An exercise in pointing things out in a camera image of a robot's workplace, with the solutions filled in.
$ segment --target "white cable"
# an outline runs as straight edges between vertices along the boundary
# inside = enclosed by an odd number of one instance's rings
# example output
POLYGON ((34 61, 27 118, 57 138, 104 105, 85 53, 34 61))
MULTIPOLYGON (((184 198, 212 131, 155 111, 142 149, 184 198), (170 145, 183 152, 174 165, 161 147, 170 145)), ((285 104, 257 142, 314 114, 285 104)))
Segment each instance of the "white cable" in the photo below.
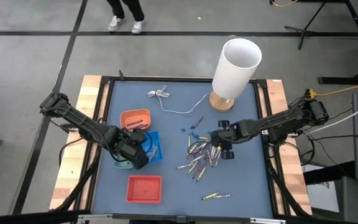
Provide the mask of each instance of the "white cable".
POLYGON ((354 114, 351 114, 351 115, 345 117, 344 119, 342 119, 342 120, 340 120, 340 121, 336 121, 335 123, 332 123, 332 124, 330 124, 330 125, 324 126, 324 127, 322 127, 322 128, 316 129, 316 130, 314 130, 314 131, 311 131, 311 132, 307 133, 306 135, 308 136, 308 135, 313 134, 313 133, 315 133, 315 132, 317 132, 317 131, 320 131, 320 130, 323 130, 323 129, 332 127, 332 126, 334 126, 335 124, 339 124, 340 122, 342 122, 342 121, 344 121, 344 120, 346 120, 346 119, 349 119, 349 118, 353 117, 353 116, 356 115, 356 114, 358 114, 358 111, 355 112, 354 114))
POLYGON ((199 105, 199 103, 201 103, 202 100, 203 100, 206 96, 208 96, 208 94, 209 94, 209 93, 205 94, 205 95, 202 97, 202 99, 200 99, 199 102, 197 102, 191 110, 186 111, 186 112, 177 112, 177 111, 165 110, 165 109, 162 107, 161 97, 166 98, 166 97, 168 97, 168 96, 170 95, 169 93, 165 93, 165 92, 164 92, 164 90, 167 89, 167 87, 168 87, 168 86, 164 85, 161 90, 150 91, 150 92, 147 93, 147 97, 157 96, 157 97, 159 98, 159 100, 160 100, 160 105, 161 105, 161 109, 162 109, 163 111, 165 111, 165 112, 172 112, 172 113, 178 113, 178 114, 191 113, 191 112, 194 110, 194 108, 196 108, 196 106, 199 105))

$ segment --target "white lamp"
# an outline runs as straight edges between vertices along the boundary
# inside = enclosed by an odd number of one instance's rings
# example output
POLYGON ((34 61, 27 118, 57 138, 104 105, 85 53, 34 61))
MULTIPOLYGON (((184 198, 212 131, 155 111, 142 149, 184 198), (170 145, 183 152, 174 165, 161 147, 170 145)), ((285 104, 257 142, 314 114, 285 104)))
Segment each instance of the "white lamp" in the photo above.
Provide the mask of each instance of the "white lamp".
POLYGON ((261 60, 262 52, 252 41, 227 41, 212 81, 213 91, 209 96, 211 107, 220 112, 229 111, 234 105, 234 99, 241 95, 261 60))

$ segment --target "black pants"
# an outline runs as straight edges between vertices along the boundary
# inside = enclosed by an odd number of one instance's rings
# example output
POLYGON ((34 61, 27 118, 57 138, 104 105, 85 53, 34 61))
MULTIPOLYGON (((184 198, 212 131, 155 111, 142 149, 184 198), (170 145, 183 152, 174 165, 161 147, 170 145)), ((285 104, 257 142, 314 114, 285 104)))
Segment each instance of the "black pants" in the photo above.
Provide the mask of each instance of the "black pants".
MULTIPOLYGON (((128 6, 136 22, 144 20, 144 15, 142 8, 140 6, 139 0, 122 0, 125 5, 128 6)), ((107 0, 107 2, 112 7, 112 13, 117 16, 117 18, 123 19, 125 17, 124 10, 122 8, 120 0, 107 0)))

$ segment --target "concrete floor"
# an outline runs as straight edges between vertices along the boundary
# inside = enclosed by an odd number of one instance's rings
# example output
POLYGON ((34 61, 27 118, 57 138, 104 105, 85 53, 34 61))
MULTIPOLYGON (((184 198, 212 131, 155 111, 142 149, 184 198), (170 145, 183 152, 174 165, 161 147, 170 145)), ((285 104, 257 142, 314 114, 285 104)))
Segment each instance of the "concrete floor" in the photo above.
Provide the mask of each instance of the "concrete floor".
MULTIPOLYGON (((358 1, 352 1, 358 13, 358 1)), ((319 3, 272 7, 262 1, 142 0, 147 31, 285 32, 284 25, 304 27, 319 3)), ((0 30, 71 31, 81 0, 0 0, 0 30)), ((133 18, 120 31, 130 31, 133 18)), ((80 31, 105 31, 111 20, 105 0, 89 0, 80 31)), ((357 32, 344 4, 327 4, 310 26, 321 32, 357 32)), ((75 105, 83 75, 212 77, 223 44, 233 37, 218 36, 87 36, 77 37, 61 92, 75 105)), ((319 93, 346 86, 319 85, 317 77, 351 77, 358 72, 358 38, 306 38, 297 50, 296 37, 246 37, 262 50, 254 78, 282 79, 288 102, 306 88, 319 93)), ((69 36, 0 36, 0 215, 9 213, 19 179, 40 124, 39 104, 50 93, 69 36)), ((351 107, 351 91, 320 100, 334 116, 351 107)), ((350 134, 343 122, 314 136, 350 134)), ((58 151, 67 135, 50 126, 24 213, 48 210, 58 173, 58 151)), ((298 138, 301 152, 310 148, 298 138)), ((352 139, 323 144, 336 162, 352 160, 352 139)), ((315 162, 331 165, 319 145, 315 162)))

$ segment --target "white sneaker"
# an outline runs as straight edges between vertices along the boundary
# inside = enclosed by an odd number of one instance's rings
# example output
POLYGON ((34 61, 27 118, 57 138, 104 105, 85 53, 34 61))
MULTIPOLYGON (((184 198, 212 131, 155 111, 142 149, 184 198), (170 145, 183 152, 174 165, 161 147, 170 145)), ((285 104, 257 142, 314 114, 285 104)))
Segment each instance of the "white sneaker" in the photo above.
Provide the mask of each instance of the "white sneaker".
POLYGON ((121 23, 124 21, 124 19, 117 18, 117 16, 114 16, 109 24, 109 31, 114 32, 118 30, 118 27, 121 25, 121 23))
POLYGON ((132 33, 133 34, 140 34, 140 32, 143 31, 144 26, 146 25, 146 21, 140 21, 140 22, 135 22, 133 28, 132 28, 132 33))

